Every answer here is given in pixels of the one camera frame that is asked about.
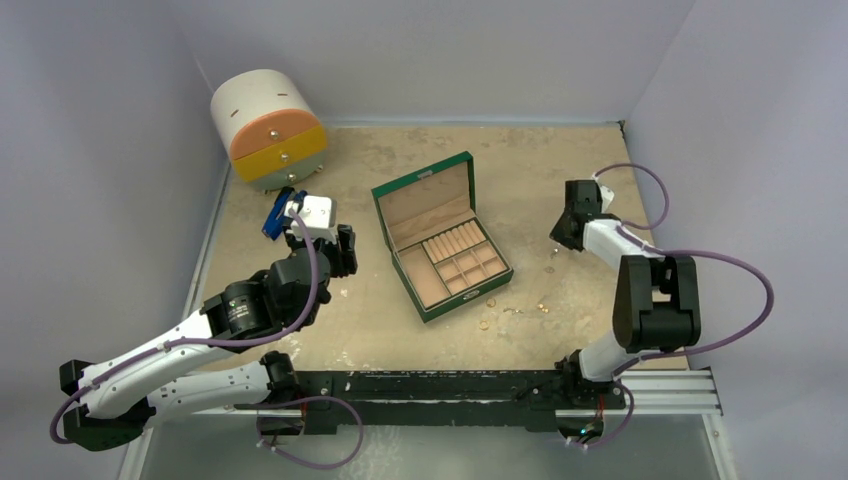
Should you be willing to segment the beige removable jewelry tray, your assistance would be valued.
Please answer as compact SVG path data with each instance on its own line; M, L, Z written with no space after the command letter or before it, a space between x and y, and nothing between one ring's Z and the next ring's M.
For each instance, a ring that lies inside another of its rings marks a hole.
M476 219L424 240L422 247L439 281L452 295L478 287L510 270Z

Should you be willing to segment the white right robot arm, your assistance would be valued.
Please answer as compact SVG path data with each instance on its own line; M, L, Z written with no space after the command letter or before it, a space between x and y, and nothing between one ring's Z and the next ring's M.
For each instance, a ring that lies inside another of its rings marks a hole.
M561 392L576 407L629 364L693 346L701 336L697 269L689 255L664 254L607 212L612 191L593 179L568 180L564 209L550 232L560 246L588 252L615 270L611 330L568 359Z

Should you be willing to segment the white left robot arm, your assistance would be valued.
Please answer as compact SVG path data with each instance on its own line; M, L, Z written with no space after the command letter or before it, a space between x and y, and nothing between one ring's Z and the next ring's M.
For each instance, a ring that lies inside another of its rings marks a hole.
M289 407L301 388L286 354L219 372L202 368L311 325L331 299L331 279L356 273L355 239L345 224L332 240L289 234L288 257L231 283L166 333L112 360L64 363L60 388L68 398L51 419L51 439L104 451L201 410Z

